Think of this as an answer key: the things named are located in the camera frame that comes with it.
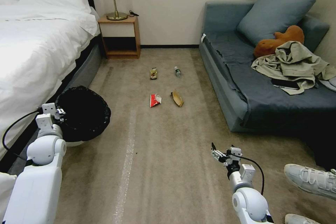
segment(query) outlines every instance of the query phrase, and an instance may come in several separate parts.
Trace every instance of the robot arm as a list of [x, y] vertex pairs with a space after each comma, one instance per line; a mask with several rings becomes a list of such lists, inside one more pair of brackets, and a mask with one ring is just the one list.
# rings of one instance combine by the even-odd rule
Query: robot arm
[[60, 119], [64, 111], [56, 110], [54, 103], [42, 108], [45, 114], [36, 117], [38, 138], [28, 146], [26, 167], [14, 185], [5, 224], [51, 224], [55, 220], [67, 146], [53, 118]]
[[224, 154], [212, 143], [212, 155], [227, 168], [227, 176], [233, 190], [232, 205], [241, 224], [274, 223], [268, 211], [266, 199], [253, 188], [255, 169], [250, 164], [240, 164], [243, 155], [240, 148], [231, 147]]

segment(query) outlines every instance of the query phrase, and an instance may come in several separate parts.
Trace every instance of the brass lamp base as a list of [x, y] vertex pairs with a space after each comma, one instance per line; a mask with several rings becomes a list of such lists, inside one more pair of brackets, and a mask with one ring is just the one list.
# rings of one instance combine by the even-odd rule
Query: brass lamp base
[[123, 12], [118, 12], [117, 15], [116, 13], [108, 13], [106, 14], [106, 18], [108, 20], [124, 20], [127, 18], [127, 14]]

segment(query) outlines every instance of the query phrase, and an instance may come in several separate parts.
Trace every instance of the sofa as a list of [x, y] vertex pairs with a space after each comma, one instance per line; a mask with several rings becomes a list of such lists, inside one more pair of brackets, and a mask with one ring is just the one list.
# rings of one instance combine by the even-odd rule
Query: sofa
[[[250, 67], [254, 45], [237, 31], [237, 26], [252, 6], [250, 2], [207, 2], [204, 9], [201, 36], [205, 37], [199, 51], [230, 131], [298, 132], [333, 121], [336, 92], [319, 85], [290, 96]], [[328, 24], [309, 15], [297, 25], [304, 32], [304, 45], [312, 52], [329, 29]], [[241, 84], [244, 78], [249, 90]], [[246, 95], [251, 90], [256, 97]]]

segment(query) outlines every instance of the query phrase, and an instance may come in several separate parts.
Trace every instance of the sneaker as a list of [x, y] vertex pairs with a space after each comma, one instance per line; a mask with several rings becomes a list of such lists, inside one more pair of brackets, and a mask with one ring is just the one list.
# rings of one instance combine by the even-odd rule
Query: sneaker
[[336, 170], [326, 172], [298, 164], [286, 164], [283, 170], [296, 187], [336, 200]]
[[308, 219], [307, 217], [295, 214], [286, 214], [285, 224], [320, 224], [312, 219]]

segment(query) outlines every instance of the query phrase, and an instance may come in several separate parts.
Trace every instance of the smartphone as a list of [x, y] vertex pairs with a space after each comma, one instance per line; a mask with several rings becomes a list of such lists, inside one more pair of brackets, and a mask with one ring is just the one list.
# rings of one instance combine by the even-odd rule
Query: smartphone
[[289, 80], [279, 80], [279, 79], [272, 79], [271, 80], [273, 86], [278, 88], [287, 88], [287, 89], [300, 89], [299, 85], [295, 81]]

